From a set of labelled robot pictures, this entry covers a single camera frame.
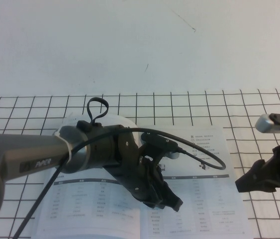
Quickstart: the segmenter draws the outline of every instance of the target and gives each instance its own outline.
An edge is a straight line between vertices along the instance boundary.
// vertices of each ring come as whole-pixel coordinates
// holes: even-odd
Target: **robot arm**
[[[280,115],[262,115],[256,129],[262,133],[280,133]],[[265,162],[254,163],[251,169],[236,181],[239,192],[263,191],[275,192],[280,188],[280,145],[273,149],[274,155]]]

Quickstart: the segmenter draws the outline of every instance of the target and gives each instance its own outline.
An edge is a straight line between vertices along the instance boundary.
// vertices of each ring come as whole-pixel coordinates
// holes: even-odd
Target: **white wall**
[[[254,87],[280,87],[280,0],[0,1],[0,96]]]

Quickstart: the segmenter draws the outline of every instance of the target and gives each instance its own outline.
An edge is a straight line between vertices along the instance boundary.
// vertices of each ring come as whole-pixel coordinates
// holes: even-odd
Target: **white cable tie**
[[[58,137],[59,139],[61,139],[63,142],[66,143],[66,145],[67,145],[67,147],[68,147],[68,152],[69,152],[69,159],[68,159],[67,163],[69,163],[70,160],[71,160],[71,156],[72,156],[72,155],[71,155],[71,150],[72,150],[72,148],[71,148],[69,142],[66,141],[64,138],[62,138],[62,137],[60,136],[59,130],[56,131],[56,132],[54,133],[54,135],[55,135],[56,137]]]

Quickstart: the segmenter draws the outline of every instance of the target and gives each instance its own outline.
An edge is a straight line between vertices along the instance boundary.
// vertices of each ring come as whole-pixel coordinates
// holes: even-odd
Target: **white table surface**
[[[44,96],[0,98],[0,133],[51,135],[63,117],[86,114],[93,97]],[[201,91],[182,94],[99,95],[110,114],[142,125],[219,125],[224,128],[236,177],[254,161],[269,159],[280,134],[261,134],[254,124],[261,114],[280,114],[280,90]],[[98,114],[101,107],[92,107]],[[0,211],[0,239],[13,236],[43,188],[45,172],[8,181]],[[254,238],[280,238],[280,190],[242,194]],[[33,218],[20,238],[30,238]]]

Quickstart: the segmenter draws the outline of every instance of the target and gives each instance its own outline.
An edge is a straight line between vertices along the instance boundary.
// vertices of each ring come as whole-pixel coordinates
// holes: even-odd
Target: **black cable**
[[[194,159],[196,159],[198,162],[203,163],[209,167],[215,168],[215,169],[220,169],[220,170],[224,170],[226,168],[225,163],[218,158],[216,155],[212,154],[211,152],[207,151],[206,149],[192,143],[189,142],[183,138],[177,137],[175,135],[172,135],[170,133],[166,133],[163,131],[159,131],[159,130],[155,130],[155,129],[150,129],[150,128],[122,128],[122,129],[118,129],[115,131],[110,131],[108,133],[104,133],[101,135],[98,135],[92,139],[89,139],[87,141],[81,142],[80,144],[78,144],[76,147],[74,147],[71,150],[71,157],[74,157],[75,154],[82,148],[86,147],[89,144],[92,144],[98,140],[101,140],[105,137],[109,137],[109,136],[113,136],[113,135],[119,135],[122,133],[130,133],[130,132],[143,132],[143,133],[152,133],[152,134],[157,134],[163,137],[167,137],[170,138],[172,140],[175,140],[177,142],[183,143],[187,146],[190,146],[192,148],[197,149],[198,151],[210,156],[211,158],[213,158],[215,161],[217,161],[221,166],[216,166],[213,164],[210,164],[188,152],[186,152],[185,150],[183,150],[182,148],[179,147],[179,152],[186,154]],[[64,155],[64,157],[62,158],[59,167],[57,168],[56,172],[51,176],[51,178],[49,179],[48,183],[46,184],[46,186],[44,187],[44,189],[42,190],[42,192],[40,193],[39,197],[37,198],[36,202],[34,203],[34,205],[31,207],[31,209],[29,210],[28,214],[26,215],[26,217],[24,218],[24,221],[22,221],[22,223],[20,224],[18,230],[16,231],[15,235],[13,236],[13,239],[18,239],[18,237],[20,236],[21,232],[24,230],[25,226],[27,225],[28,221],[30,220],[31,216],[34,214],[34,212],[36,211],[36,209],[38,208],[39,204],[41,203],[41,201],[43,200],[43,198],[45,197],[45,195],[47,194],[48,190],[50,189],[50,187],[52,186],[52,184],[54,183],[54,181],[56,180],[56,178],[58,177],[59,173],[61,172],[61,170],[63,169],[63,167],[66,165],[67,161],[69,160],[69,154],[67,153],[66,155]]]

